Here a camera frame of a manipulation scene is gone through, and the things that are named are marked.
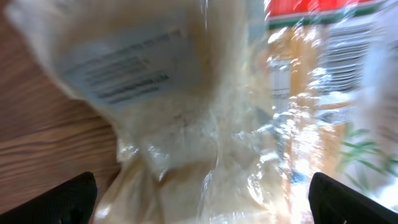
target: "wood grain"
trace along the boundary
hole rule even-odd
[[[119,171],[111,126],[61,93],[0,17],[0,213],[84,171],[100,199]]]

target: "green leaf graphic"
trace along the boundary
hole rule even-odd
[[[357,160],[358,162],[366,165],[367,167],[371,168],[372,170],[375,170],[376,172],[380,173],[380,174],[384,174],[384,171],[378,167],[376,167],[375,165],[371,164],[370,162],[367,161],[363,161],[363,160]]]
[[[352,157],[355,157],[357,155],[357,153],[355,153],[353,151],[351,151],[351,152],[340,151],[340,154],[345,156],[345,157],[348,157],[348,158],[352,158]]]
[[[398,177],[398,173],[395,172],[395,171],[392,170],[392,169],[388,169],[387,172],[390,173],[391,175],[393,175],[394,177]]]
[[[357,146],[355,144],[351,144],[351,143],[346,142],[346,141],[343,141],[342,144],[345,145],[345,146],[348,146],[348,147],[355,148],[355,149],[361,149],[361,146]]]
[[[372,147],[376,147],[377,145],[374,141],[365,141],[365,142],[358,143],[358,146],[372,148]]]
[[[368,192],[371,191],[371,188],[368,183],[368,179],[366,178],[366,175],[365,175],[363,169],[360,169],[360,170],[357,169],[357,173],[358,173],[358,177],[359,177],[359,183],[361,184],[361,186],[363,186],[365,194],[367,194]]]
[[[347,159],[347,158],[342,159],[342,160],[339,162],[339,164],[337,165],[336,170],[337,170],[338,172],[342,172],[342,171],[349,165],[349,163],[350,163],[351,161],[352,161],[352,159]]]
[[[378,148],[371,148],[370,150],[374,151],[375,154],[379,154],[380,156],[384,156],[384,152]]]
[[[344,174],[347,178],[349,178],[349,180],[359,189],[364,190],[363,187],[355,180],[352,178],[352,176],[348,175],[348,174]]]

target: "white label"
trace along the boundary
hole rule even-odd
[[[398,10],[390,10],[375,20],[379,40],[371,42],[367,53],[353,122],[346,126],[338,180],[398,212]]]
[[[289,110],[290,60],[272,61],[270,69],[274,111],[283,113]]]
[[[359,88],[364,58],[373,39],[373,18],[373,15],[362,16],[329,26],[329,37],[320,58],[327,74],[320,86],[322,95],[351,93]]]
[[[66,56],[58,71],[87,100],[113,109],[201,77],[181,13],[86,43]]]

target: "food package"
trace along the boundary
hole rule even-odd
[[[313,223],[315,172],[398,212],[395,5],[271,1],[269,76],[291,223]]]
[[[259,0],[13,0],[49,77],[118,137],[95,223],[283,223]]]

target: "barcode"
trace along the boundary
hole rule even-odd
[[[327,75],[321,87],[323,94],[333,91],[348,93],[359,87],[372,26],[372,23],[367,23],[330,29],[321,59]]]
[[[126,76],[126,74],[135,74],[146,71],[147,65],[150,64],[148,59],[140,59],[133,56],[124,60],[116,61],[109,65],[95,68],[86,72],[88,78],[85,80],[91,87],[109,82]]]
[[[163,34],[158,35],[149,40],[129,45],[123,49],[119,49],[110,54],[106,54],[106,55],[102,55],[101,57],[93,58],[85,63],[81,63],[75,67],[69,68],[68,70],[63,71],[63,73],[65,75],[68,75],[69,73],[74,73],[76,71],[81,70],[82,68],[87,68],[87,67],[89,67],[89,68],[97,67],[98,68],[102,65],[107,67],[107,66],[109,66],[108,64],[111,62],[118,62],[118,60],[115,60],[116,58],[126,58],[126,57],[134,54],[135,51],[145,50],[145,49],[155,46],[156,44],[164,44],[164,43],[170,42],[171,38],[174,38],[174,37],[181,37],[181,31],[178,29],[175,29],[169,33],[163,33]]]
[[[142,78],[131,80],[127,83],[118,83],[111,88],[96,91],[98,98],[106,100],[108,103],[119,103],[123,100],[130,100],[145,93],[152,93],[159,90],[159,85],[166,82],[170,77],[165,71],[146,74]]]

